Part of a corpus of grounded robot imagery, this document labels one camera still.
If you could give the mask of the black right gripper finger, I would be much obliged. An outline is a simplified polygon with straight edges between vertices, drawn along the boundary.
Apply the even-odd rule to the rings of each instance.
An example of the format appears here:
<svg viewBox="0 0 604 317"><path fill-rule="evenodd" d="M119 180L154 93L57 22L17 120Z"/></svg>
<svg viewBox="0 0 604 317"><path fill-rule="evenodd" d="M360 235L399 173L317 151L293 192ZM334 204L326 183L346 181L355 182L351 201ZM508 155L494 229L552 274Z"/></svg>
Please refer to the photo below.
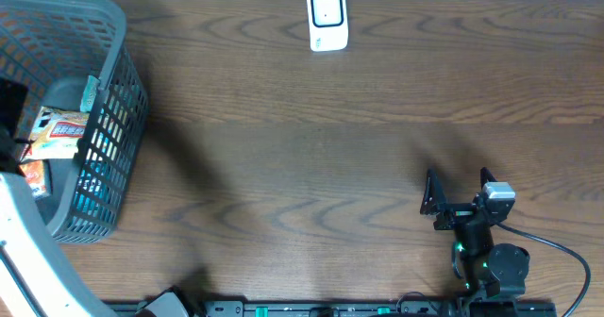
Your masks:
<svg viewBox="0 0 604 317"><path fill-rule="evenodd" d="M446 209L447 199L443 186L432 169L428 169L425 191L421 203L421 215L436 215Z"/></svg>
<svg viewBox="0 0 604 317"><path fill-rule="evenodd" d="M489 182L496 182L496 179L487 167L482 167L480 169L480 187L483 189Z"/></svg>

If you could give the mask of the blue mouthwash bottle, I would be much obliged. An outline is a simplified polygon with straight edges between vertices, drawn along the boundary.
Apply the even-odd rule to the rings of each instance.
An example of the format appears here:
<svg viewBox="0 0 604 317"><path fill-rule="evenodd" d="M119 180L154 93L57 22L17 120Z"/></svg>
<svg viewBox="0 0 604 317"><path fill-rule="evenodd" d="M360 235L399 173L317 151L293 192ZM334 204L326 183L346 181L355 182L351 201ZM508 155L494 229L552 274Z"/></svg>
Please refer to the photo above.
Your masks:
<svg viewBox="0 0 604 317"><path fill-rule="evenodd" d="M74 208L96 219L116 220L136 157L139 115L128 101L112 94L100 108L76 185Z"/></svg>

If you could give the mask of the orange tissue pack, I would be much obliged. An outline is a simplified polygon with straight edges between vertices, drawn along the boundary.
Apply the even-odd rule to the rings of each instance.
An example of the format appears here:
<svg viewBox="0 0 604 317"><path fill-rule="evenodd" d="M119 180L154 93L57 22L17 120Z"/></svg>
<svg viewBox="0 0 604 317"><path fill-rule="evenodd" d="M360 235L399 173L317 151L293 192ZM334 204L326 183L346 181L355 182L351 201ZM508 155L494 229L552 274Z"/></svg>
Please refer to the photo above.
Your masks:
<svg viewBox="0 0 604 317"><path fill-rule="evenodd" d="M35 200L48 197L52 193L51 177L47 162L35 160L20 165Z"/></svg>

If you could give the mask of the mint green wipes pack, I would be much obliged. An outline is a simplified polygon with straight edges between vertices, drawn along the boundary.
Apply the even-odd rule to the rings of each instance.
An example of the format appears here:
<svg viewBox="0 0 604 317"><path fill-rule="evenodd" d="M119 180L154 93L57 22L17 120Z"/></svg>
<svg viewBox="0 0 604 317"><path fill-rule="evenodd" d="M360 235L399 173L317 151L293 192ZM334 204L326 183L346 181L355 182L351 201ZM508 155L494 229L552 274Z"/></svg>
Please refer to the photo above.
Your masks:
<svg viewBox="0 0 604 317"><path fill-rule="evenodd" d="M89 75L86 86L82 93L82 98L79 105L80 112L90 112L95 102L95 97L98 94L98 87L100 80L96 77Z"/></svg>

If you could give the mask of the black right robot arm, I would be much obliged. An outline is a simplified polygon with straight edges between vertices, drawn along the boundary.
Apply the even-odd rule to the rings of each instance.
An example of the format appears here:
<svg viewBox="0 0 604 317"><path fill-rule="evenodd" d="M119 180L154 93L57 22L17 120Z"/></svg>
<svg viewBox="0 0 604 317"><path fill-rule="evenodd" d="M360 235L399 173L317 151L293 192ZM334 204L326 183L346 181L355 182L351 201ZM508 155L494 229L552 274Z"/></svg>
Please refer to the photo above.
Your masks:
<svg viewBox="0 0 604 317"><path fill-rule="evenodd" d="M468 284L471 293L486 299L515 297L526 291L529 253L510 243L494 243L491 228L504 222L516 193L507 182L494 178L487 168L480 170L480 191L469 203L451 203L435 171L427 171L420 213L433 216L436 230L451 230L456 243L452 261L462 269L456 276Z"/></svg>

